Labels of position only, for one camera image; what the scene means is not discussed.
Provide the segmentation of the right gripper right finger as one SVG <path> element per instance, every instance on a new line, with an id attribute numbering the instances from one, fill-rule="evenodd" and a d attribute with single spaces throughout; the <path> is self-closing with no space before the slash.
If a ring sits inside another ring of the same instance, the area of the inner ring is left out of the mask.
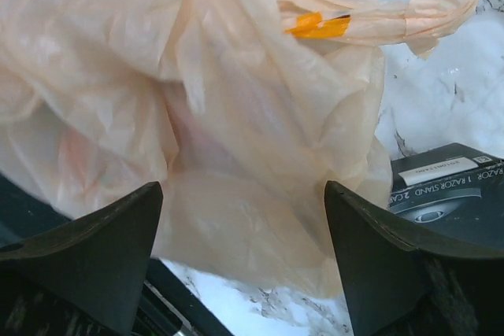
<path id="1" fill-rule="evenodd" d="M 501 335 L 503 251 L 404 220 L 337 182 L 324 205 L 356 335 Z"/>

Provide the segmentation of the peach plastic grocery bag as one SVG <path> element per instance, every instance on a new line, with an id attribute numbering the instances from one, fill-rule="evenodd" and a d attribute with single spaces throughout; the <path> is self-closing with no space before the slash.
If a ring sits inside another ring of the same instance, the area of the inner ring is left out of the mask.
<path id="1" fill-rule="evenodd" d="M 391 190 L 381 48 L 478 2 L 1 0 L 1 172 L 72 217 L 158 182 L 155 256 L 333 297 L 325 184 Z"/>

